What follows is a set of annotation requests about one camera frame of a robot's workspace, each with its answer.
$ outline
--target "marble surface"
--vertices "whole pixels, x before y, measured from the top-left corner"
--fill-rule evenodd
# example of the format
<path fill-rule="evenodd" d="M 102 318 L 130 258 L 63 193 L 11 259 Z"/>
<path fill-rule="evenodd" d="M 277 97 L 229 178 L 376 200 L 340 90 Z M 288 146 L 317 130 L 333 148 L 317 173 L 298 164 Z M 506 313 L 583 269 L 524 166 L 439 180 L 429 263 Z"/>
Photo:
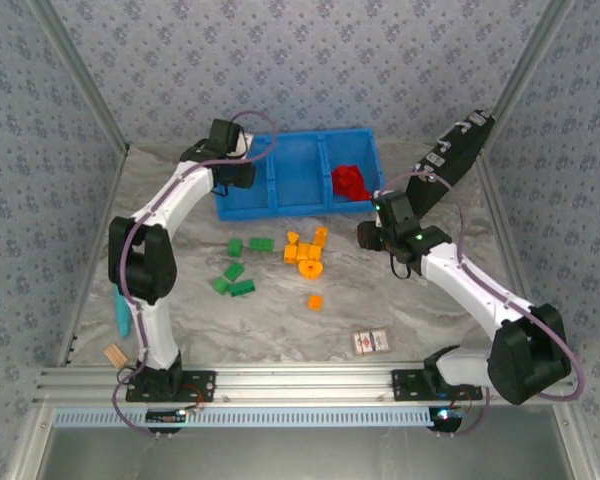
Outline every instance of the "marble surface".
<path fill-rule="evenodd" d="M 171 175 L 184 147 L 132 147 L 112 215 L 129 215 L 150 200 Z M 386 178 L 409 170 L 429 149 L 419 143 L 379 140 Z M 467 253 L 507 285 L 475 169 L 457 190 L 468 214 Z M 171 320 L 185 364 L 421 360 L 450 344 L 486 345 L 477 322 L 444 291 L 423 278 L 395 278 L 386 253 L 358 247 L 356 226 L 371 218 L 358 214 L 225 223 L 216 217 L 213 196 L 205 197 L 173 240 L 178 279 L 170 296 Z M 457 238 L 459 217 L 450 196 L 422 223 L 438 225 Z M 282 251 L 288 230 L 310 241 L 320 225 L 329 228 L 325 271 L 320 279 L 309 281 L 295 266 L 284 264 Z M 234 236 L 245 242 L 253 236 L 272 237 L 276 246 L 274 253 L 245 250 L 241 279 L 253 279 L 257 291 L 231 298 L 215 293 L 210 283 L 232 263 L 226 246 Z M 324 297 L 322 311 L 307 308 L 311 294 Z M 130 358 L 136 357 L 135 331 L 126 339 L 120 337 L 113 305 L 105 242 L 80 316 L 71 366 L 107 365 L 103 351 L 112 342 Z M 389 329 L 391 353 L 354 355 L 351 333 L 368 327 Z"/>

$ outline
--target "blue marker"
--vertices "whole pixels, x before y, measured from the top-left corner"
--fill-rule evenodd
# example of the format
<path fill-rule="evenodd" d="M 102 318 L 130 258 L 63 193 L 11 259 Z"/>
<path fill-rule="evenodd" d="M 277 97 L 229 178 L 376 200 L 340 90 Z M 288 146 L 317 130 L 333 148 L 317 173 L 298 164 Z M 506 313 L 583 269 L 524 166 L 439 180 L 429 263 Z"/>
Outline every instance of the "blue marker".
<path fill-rule="evenodd" d="M 116 321 L 118 322 L 118 332 L 122 338 L 126 338 L 131 331 L 131 310 L 124 295 L 118 291 L 118 286 L 113 286 L 113 297 L 116 308 Z"/>

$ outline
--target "blue plastic bin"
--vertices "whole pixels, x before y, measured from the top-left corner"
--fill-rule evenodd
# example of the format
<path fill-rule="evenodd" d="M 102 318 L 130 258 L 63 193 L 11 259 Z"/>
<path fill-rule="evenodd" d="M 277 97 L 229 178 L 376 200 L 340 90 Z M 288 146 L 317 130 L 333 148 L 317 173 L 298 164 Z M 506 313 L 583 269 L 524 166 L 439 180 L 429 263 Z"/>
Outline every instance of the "blue plastic bin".
<path fill-rule="evenodd" d="M 263 152 L 271 140 L 271 135 L 256 136 L 250 156 Z M 231 187 L 228 196 L 216 197 L 220 220 L 372 211 L 369 201 L 334 196 L 331 172 L 340 165 L 357 165 L 369 192 L 384 184 L 368 128 L 282 133 L 275 150 L 255 165 L 250 189 Z"/>

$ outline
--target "green lego brick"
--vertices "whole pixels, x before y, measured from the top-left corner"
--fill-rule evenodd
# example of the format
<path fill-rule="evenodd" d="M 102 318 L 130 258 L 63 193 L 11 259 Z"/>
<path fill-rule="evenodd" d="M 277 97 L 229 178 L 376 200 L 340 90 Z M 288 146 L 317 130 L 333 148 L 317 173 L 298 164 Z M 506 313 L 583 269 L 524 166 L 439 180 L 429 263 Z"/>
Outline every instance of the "green lego brick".
<path fill-rule="evenodd" d="M 241 263 L 232 263 L 229 268 L 224 271 L 224 276 L 230 281 L 235 282 L 240 275 L 244 273 L 244 265 Z"/>
<path fill-rule="evenodd" d="M 257 252 L 273 252 L 273 238 L 252 238 L 249 240 L 249 248 Z"/>
<path fill-rule="evenodd" d="M 239 257 L 240 255 L 242 255 L 242 239 L 232 238 L 229 240 L 229 256 Z"/>
<path fill-rule="evenodd" d="M 224 278 L 218 277 L 211 284 L 213 289 L 218 292 L 220 295 L 224 295 L 229 290 L 229 282 L 227 282 Z"/>
<path fill-rule="evenodd" d="M 244 282 L 234 283 L 229 285 L 229 293 L 232 297 L 238 295 L 244 295 L 245 293 L 255 292 L 256 286 L 253 284 L 253 280 L 245 280 Z"/>

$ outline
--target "wall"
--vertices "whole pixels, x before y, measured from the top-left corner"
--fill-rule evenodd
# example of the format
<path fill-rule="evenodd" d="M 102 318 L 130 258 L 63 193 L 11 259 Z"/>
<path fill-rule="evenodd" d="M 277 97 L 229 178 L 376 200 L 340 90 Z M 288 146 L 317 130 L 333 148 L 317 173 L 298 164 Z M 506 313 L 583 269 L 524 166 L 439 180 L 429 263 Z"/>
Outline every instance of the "wall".
<path fill-rule="evenodd" d="M 490 108 L 545 0 L 55 0 L 130 142 L 265 109 L 428 139 Z"/>
<path fill-rule="evenodd" d="M 569 13 L 490 158 L 533 297 L 584 364 L 600 456 L 600 0 Z"/>
<path fill-rule="evenodd" d="M 0 2 L 0 478 L 118 164 L 24 0 Z"/>

